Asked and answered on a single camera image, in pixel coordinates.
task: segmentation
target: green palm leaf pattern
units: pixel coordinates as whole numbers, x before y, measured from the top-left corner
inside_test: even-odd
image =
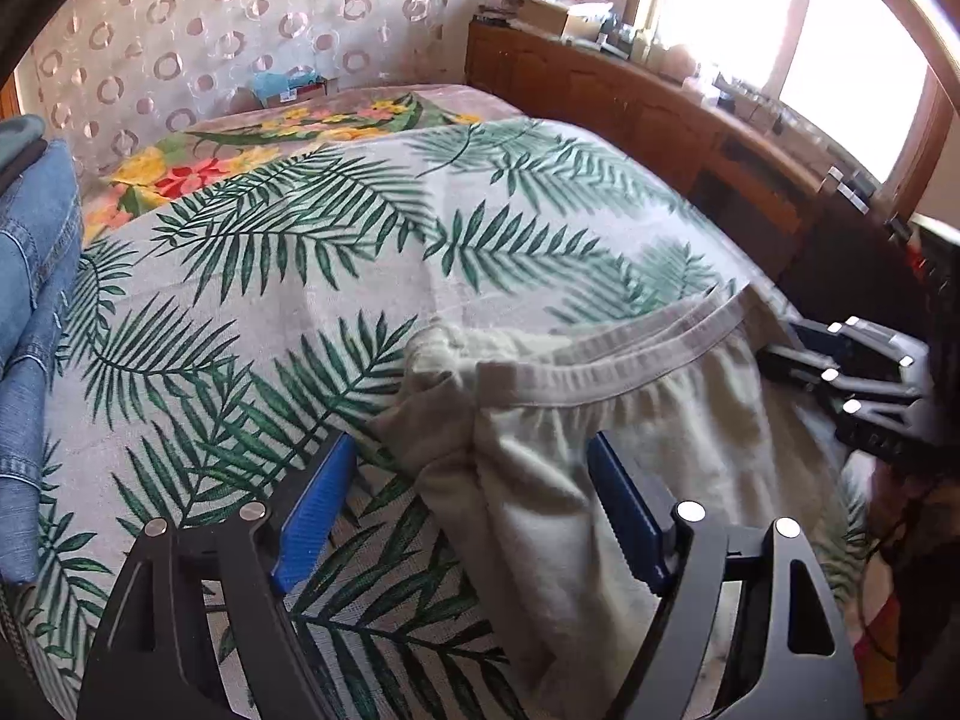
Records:
[[[694,254],[689,243],[667,238],[645,247],[636,262],[608,256],[596,264],[593,275],[586,288],[567,285],[560,306],[549,313],[566,324],[619,322],[702,293],[720,281],[704,255]],[[733,295],[736,284],[727,286]]]
[[[79,689],[79,672],[109,597],[97,584],[98,577],[112,572],[99,560],[77,554],[97,533],[74,532],[73,512],[58,516],[56,498],[49,494],[59,488],[51,479],[61,467],[51,463],[58,446],[47,440],[44,447],[40,574],[19,597],[17,616],[47,655],[61,659],[59,673]]]
[[[621,322],[661,307],[659,298],[624,256],[603,258],[587,286],[568,284],[559,306],[547,309],[564,324]]]
[[[476,292],[487,279],[501,292],[512,293],[517,287],[589,277],[589,270],[606,256],[605,250],[596,248],[600,239],[589,236],[587,229],[570,232],[563,226],[554,231],[539,217],[525,220],[522,213],[511,215],[509,205],[484,226],[486,215],[484,201],[466,225],[459,209],[449,231],[437,220],[424,260],[440,256],[444,276],[457,264]]]
[[[447,167],[455,172],[483,172],[498,159],[544,153],[559,141],[543,122],[509,119],[424,130],[411,141],[411,148],[432,166],[421,172],[423,177]]]
[[[415,321],[391,332],[386,314],[371,327],[361,312],[355,331],[340,319],[337,336],[301,336],[299,349],[272,363],[275,381],[251,374],[258,399],[241,402],[240,418],[224,425],[237,446],[216,450],[208,473],[247,495],[268,494],[281,474],[310,459],[329,427],[368,437],[367,421],[400,388],[402,340]]]
[[[510,197],[520,190],[536,213],[550,205],[561,215],[601,209],[636,215],[649,201],[664,202],[673,194],[626,156],[577,138],[560,140],[542,154],[504,155],[493,167],[491,185],[505,181]]]
[[[233,322],[211,328],[213,320],[208,319],[197,326],[174,298],[158,306],[157,298],[127,312],[117,327],[109,327],[98,343],[90,344],[90,362],[83,372],[85,399],[92,396],[94,420],[103,408],[110,428],[117,410],[126,420],[131,414],[145,419],[144,399],[166,412],[163,391],[184,397],[184,382],[212,375],[232,360],[227,351],[238,336],[227,332]]]
[[[165,424],[152,421],[139,445],[126,448],[133,480],[112,478],[127,512],[116,520],[127,533],[136,537],[154,517],[178,527],[218,522],[253,499],[214,469],[218,452],[236,451],[227,423],[243,425],[241,404],[251,384],[250,366],[234,361],[194,378],[179,400],[184,420],[164,415]]]
[[[278,170],[282,180],[275,178]],[[243,179],[247,186],[261,178],[259,194],[238,196],[234,181]],[[337,264],[357,278],[357,261],[376,257],[391,234],[402,251],[411,234],[424,240],[433,223],[421,182],[385,160],[347,156],[337,146],[321,146],[237,179],[175,203],[174,215],[162,215],[155,228],[162,255],[184,251],[181,264],[189,265],[184,282],[199,274],[194,304],[218,272],[221,303],[234,283],[246,295],[255,272],[261,295],[275,271],[282,281],[287,269],[296,269],[306,285],[311,259],[326,283],[339,290]]]
[[[637,277],[656,295],[658,308],[702,293],[720,281],[719,274],[704,262],[704,255],[693,253],[689,242],[669,238],[645,247],[637,260]]]
[[[361,515],[360,527],[320,560],[289,605],[323,692],[334,707],[352,706],[365,719],[423,713],[483,718],[481,698],[507,717],[525,718],[476,593],[445,537],[427,519],[424,503],[408,485],[397,484],[399,478],[387,477]],[[385,522],[372,517],[385,507],[400,512],[389,533]],[[371,567],[355,572],[357,555],[364,551],[376,559],[365,560]],[[440,592],[441,586],[448,590]],[[333,651],[326,661],[320,654],[325,641],[332,647],[323,649]],[[438,690],[443,678],[452,702]],[[378,712],[377,692],[392,714]]]
[[[251,172],[240,173],[226,181],[186,194],[164,207],[170,213],[157,211],[161,223],[154,227],[154,232],[160,234],[152,240],[159,241],[161,245],[174,245],[181,239],[195,239],[224,214],[241,215],[248,209],[282,197],[285,191],[293,189],[296,180],[289,169],[301,159],[304,158],[293,156],[278,159]]]
[[[426,130],[412,148],[434,163],[421,176],[447,167],[491,172],[491,185],[504,181],[510,197],[520,190],[536,213],[549,205],[561,215],[600,209],[636,215],[656,202],[671,214],[706,224],[686,200],[624,154],[578,138],[550,135],[544,122],[509,119]]]
[[[102,346],[109,331],[107,315],[116,315],[114,298],[123,298],[121,286],[133,274],[136,249],[129,242],[111,238],[95,242],[80,257],[73,299],[56,360],[59,372],[88,359]]]

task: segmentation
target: screw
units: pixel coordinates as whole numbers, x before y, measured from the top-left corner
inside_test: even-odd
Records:
[[[163,536],[163,534],[167,532],[167,521],[162,517],[152,519],[143,526],[143,532],[146,533],[147,536],[150,536],[150,538]]]
[[[781,517],[776,521],[776,531],[784,538],[796,538],[800,536],[800,524],[790,517]]]
[[[256,522],[264,514],[267,514],[267,507],[259,501],[245,503],[240,507],[240,519],[246,520],[246,522]]]
[[[683,501],[677,504],[677,514],[687,522],[700,522],[707,516],[707,510],[696,501]]]

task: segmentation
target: curtain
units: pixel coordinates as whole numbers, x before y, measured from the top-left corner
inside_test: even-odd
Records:
[[[258,71],[316,70],[339,88],[433,79],[444,10],[445,0],[68,0],[18,76],[83,183],[226,114]]]

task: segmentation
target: red flower print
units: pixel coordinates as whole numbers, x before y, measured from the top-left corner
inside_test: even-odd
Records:
[[[157,191],[162,196],[173,200],[190,194],[191,191],[203,189],[206,185],[229,175],[229,170],[220,165],[219,159],[214,157],[188,167],[172,167],[167,175],[157,181]]]

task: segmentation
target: cabinet door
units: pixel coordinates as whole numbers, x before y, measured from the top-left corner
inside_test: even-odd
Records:
[[[563,101],[563,120],[589,129],[615,146],[623,146],[627,104],[616,88],[599,76],[573,71]]]
[[[551,67],[547,50],[517,52],[506,95],[508,103],[520,108],[527,116],[538,119],[557,119],[563,106],[562,69]]]
[[[502,97],[509,78],[506,70],[507,50],[505,43],[509,34],[494,28],[470,29],[469,63],[467,83],[482,92]]]
[[[666,107],[632,105],[628,116],[634,126],[627,149],[630,156],[686,194],[700,171],[709,133],[692,127],[680,112]]]

